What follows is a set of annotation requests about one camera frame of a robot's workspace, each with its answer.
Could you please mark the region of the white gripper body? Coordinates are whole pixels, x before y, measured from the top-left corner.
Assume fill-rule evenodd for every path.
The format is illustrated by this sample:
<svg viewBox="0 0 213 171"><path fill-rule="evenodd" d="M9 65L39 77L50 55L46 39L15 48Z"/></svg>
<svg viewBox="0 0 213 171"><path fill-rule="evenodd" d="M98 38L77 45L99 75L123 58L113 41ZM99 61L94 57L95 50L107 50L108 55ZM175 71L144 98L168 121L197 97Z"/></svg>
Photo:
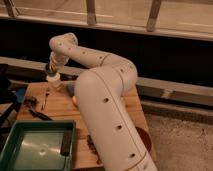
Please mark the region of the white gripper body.
<svg viewBox="0 0 213 171"><path fill-rule="evenodd" d="M57 71L52 71L50 69L50 64L47 64L45 66L45 73L46 73L46 80L56 91L59 91L62 87L60 74Z"/></svg>

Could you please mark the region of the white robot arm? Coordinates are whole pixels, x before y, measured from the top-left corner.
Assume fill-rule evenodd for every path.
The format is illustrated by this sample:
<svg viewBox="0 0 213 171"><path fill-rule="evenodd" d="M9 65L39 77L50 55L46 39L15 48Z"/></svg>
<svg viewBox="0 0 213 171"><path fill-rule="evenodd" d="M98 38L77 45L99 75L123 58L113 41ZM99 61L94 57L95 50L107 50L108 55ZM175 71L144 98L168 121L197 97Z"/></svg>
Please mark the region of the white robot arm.
<svg viewBox="0 0 213 171"><path fill-rule="evenodd" d="M70 59L88 68L78 76L74 94L105 171L158 171L121 101L137 82L134 63L82 47L72 33L51 38L49 46L48 73L56 75Z"/></svg>

